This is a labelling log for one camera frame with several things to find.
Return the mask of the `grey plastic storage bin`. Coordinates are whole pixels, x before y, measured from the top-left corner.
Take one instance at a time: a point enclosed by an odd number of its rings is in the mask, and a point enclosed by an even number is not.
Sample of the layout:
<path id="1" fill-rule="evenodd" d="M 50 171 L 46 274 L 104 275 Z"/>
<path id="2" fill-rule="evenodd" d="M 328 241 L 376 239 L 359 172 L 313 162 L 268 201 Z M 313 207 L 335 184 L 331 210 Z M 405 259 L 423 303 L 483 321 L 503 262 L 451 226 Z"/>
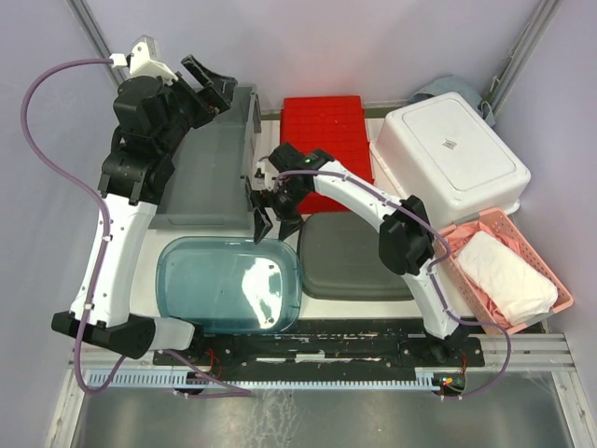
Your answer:
<path id="1" fill-rule="evenodd" d="M 235 89 L 232 107 L 190 131 L 174 155 L 170 178 L 149 228 L 159 231 L 248 230 L 246 183 L 261 133 L 255 85 Z"/>

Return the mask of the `dark grey plastic tray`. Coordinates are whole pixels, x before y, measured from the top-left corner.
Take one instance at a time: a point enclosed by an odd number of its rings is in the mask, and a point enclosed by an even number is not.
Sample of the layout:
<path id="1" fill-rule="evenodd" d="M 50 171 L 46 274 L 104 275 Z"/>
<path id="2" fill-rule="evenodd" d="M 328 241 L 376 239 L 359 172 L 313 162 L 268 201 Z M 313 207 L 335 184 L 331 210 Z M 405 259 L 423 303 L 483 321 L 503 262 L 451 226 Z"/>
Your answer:
<path id="1" fill-rule="evenodd" d="M 352 212 L 307 217 L 298 236 L 303 291 L 317 300 L 411 301 L 378 254 L 379 235 Z"/>

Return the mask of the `aluminium frame rail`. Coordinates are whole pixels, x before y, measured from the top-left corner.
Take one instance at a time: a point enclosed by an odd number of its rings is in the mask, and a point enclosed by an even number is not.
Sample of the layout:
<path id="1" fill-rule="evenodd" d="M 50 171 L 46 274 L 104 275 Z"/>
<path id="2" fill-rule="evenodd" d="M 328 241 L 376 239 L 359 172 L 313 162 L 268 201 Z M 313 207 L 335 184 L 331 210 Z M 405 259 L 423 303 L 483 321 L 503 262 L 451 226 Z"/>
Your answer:
<path id="1" fill-rule="evenodd" d="M 557 371 L 575 364 L 562 334 L 514 334 L 509 338 L 472 334 L 448 361 L 438 361 L 424 351 L 425 338 L 415 335 L 402 342 L 381 334 L 359 336 L 286 335 L 239 336 L 209 344 L 224 365 L 251 362 L 313 363 L 388 362 L 407 369 L 454 370 L 465 363 L 472 369 L 498 371 Z"/>

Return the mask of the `large white plastic tub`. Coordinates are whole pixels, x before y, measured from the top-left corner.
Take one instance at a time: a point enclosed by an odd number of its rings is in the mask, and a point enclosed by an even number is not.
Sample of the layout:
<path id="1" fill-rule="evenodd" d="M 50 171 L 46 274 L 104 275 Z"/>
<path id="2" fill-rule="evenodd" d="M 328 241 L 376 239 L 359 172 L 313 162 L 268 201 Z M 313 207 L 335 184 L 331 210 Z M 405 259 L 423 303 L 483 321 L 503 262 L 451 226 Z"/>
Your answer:
<path id="1" fill-rule="evenodd" d="M 445 93 L 386 115 L 370 143 L 393 187 L 423 201 L 441 230 L 492 208 L 520 207 L 530 170 L 458 93 Z"/>

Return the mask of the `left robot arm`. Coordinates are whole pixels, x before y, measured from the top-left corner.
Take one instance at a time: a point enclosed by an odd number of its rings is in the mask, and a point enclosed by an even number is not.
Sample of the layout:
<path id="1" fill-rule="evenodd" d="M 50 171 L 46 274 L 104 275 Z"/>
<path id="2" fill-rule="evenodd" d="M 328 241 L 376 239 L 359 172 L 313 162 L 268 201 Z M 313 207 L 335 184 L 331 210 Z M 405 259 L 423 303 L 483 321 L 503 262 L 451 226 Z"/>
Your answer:
<path id="1" fill-rule="evenodd" d="M 120 84 L 118 119 L 102 164 L 96 240 L 79 293 L 69 310 L 52 317 L 53 331 L 125 357 L 173 349 L 187 364 L 206 353 L 202 328 L 176 317 L 135 315 L 132 280 L 149 224 L 174 173 L 174 154 L 192 129 L 230 109 L 237 80 L 188 55 L 182 65 L 200 83 L 176 73 L 142 74 Z"/>

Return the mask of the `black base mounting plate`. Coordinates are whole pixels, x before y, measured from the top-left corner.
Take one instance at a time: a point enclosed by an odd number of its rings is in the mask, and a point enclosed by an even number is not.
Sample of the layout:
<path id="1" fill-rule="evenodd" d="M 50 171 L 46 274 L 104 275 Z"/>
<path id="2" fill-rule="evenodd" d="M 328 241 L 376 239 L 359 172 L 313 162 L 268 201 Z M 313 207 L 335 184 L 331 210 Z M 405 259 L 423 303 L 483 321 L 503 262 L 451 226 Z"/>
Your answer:
<path id="1" fill-rule="evenodd" d="M 478 330 L 459 329 L 443 343 L 423 330 L 420 318 L 299 320 L 281 333 L 204 335 L 177 353 L 199 366 L 231 373 L 258 360 L 325 359 L 388 362 L 398 368 L 483 367 Z"/>

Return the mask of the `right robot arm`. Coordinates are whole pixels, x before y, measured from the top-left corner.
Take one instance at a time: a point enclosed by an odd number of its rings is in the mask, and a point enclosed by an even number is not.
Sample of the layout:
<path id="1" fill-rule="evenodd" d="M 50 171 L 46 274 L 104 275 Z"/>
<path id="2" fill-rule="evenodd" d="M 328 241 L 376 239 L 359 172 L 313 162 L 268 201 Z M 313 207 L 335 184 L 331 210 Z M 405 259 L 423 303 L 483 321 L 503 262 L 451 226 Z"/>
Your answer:
<path id="1" fill-rule="evenodd" d="M 437 277 L 443 258 L 436 254 L 434 243 L 443 238 L 431 227 L 422 200 L 414 195 L 399 199 L 378 189 L 322 149 L 303 154 L 284 143 L 265 159 L 276 176 L 257 170 L 255 176 L 263 180 L 264 189 L 245 188 L 254 214 L 255 243 L 265 238 L 274 221 L 280 224 L 281 241 L 300 230 L 304 220 L 298 206 L 312 193 L 341 204 L 377 232 L 382 264 L 404 280 L 422 314 L 432 360 L 449 365 L 458 358 L 468 332 Z"/>

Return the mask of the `red plastic bin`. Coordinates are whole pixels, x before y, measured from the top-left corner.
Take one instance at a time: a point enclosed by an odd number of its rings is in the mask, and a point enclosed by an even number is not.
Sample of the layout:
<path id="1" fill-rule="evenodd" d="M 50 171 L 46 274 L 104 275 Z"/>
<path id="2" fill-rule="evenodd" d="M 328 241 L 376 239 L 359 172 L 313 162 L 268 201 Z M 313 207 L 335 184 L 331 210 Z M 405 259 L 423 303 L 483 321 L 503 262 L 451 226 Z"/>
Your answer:
<path id="1" fill-rule="evenodd" d="M 352 173 L 374 181 L 365 110 L 358 95 L 284 99 L 280 141 L 304 154 L 322 149 Z"/>

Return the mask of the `white folded towel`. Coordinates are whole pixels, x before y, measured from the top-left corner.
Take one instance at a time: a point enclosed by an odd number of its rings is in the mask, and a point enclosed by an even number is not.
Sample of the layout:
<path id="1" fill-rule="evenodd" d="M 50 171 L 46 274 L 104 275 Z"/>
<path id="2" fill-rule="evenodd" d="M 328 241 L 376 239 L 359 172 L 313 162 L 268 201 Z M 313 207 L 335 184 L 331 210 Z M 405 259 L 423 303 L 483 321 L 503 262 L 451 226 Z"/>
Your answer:
<path id="1" fill-rule="evenodd" d="M 548 312 L 558 298 L 553 282 L 486 231 L 476 232 L 456 260 L 512 326 Z"/>

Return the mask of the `teal transparent container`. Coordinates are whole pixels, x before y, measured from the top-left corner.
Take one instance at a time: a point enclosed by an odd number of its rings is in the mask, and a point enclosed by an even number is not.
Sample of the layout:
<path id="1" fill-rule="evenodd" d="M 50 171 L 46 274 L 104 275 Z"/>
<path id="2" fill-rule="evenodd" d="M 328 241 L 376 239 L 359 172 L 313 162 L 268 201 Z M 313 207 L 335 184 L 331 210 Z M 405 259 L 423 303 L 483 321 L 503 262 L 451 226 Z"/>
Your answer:
<path id="1" fill-rule="evenodd" d="M 210 334 L 275 334 L 299 317 L 299 258 L 284 242 L 183 237 L 160 253 L 160 315 L 200 324 Z"/>

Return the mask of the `blue denim cloth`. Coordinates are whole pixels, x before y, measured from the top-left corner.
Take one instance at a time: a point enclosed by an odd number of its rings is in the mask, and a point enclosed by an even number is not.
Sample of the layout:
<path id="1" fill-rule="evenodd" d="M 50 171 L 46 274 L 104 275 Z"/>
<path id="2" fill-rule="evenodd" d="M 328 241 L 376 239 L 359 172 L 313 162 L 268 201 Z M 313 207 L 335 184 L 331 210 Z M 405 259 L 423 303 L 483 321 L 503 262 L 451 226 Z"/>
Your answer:
<path id="1" fill-rule="evenodd" d="M 416 104 L 450 92 L 456 92 L 461 95 L 463 99 L 476 110 L 476 112 L 490 127 L 495 125 L 495 116 L 490 103 L 483 99 L 477 90 L 464 79 L 454 75 L 439 77 L 432 82 L 425 84 L 422 88 L 411 95 L 411 97 L 407 100 L 407 104 Z"/>

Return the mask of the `pink plastic basket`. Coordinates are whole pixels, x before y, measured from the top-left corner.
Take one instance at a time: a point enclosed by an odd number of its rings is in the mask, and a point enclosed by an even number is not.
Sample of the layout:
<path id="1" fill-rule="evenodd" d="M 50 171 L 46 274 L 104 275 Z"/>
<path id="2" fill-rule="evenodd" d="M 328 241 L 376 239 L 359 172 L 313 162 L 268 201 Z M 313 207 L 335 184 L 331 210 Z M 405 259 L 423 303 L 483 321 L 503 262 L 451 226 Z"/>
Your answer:
<path id="1" fill-rule="evenodd" d="M 480 221 L 488 225 L 492 230 L 500 231 L 507 236 L 516 239 L 520 244 L 521 257 L 534 269 L 545 275 L 547 279 L 555 284 L 558 290 L 558 298 L 551 309 L 542 315 L 531 317 L 521 322 L 519 325 L 514 325 L 509 329 L 504 328 L 510 335 L 527 329 L 532 325 L 561 313 L 573 306 L 574 297 L 572 294 L 550 269 L 547 263 L 543 261 L 541 256 L 527 240 L 526 235 L 519 230 L 514 221 L 510 219 L 504 210 L 495 207 L 469 215 L 467 217 L 462 217 L 456 220 L 456 222 L 449 222 L 443 217 L 440 217 L 438 214 L 433 214 L 430 217 L 430 221 L 433 224 L 438 225 L 438 231 L 442 237 L 444 237 L 444 239 L 447 234 L 452 232 L 458 226 L 474 221 Z M 439 276 L 444 287 L 446 288 L 447 302 L 453 305 L 455 310 L 464 317 L 475 317 L 477 319 L 475 312 L 469 307 L 470 299 L 466 296 L 468 288 L 464 285 L 464 281 L 456 276 L 454 269 L 451 267 L 449 258 L 440 263 Z M 486 333 L 491 335 L 497 335 L 499 333 L 498 329 L 490 325 L 492 321 L 477 320 L 483 323 L 482 327 Z"/>

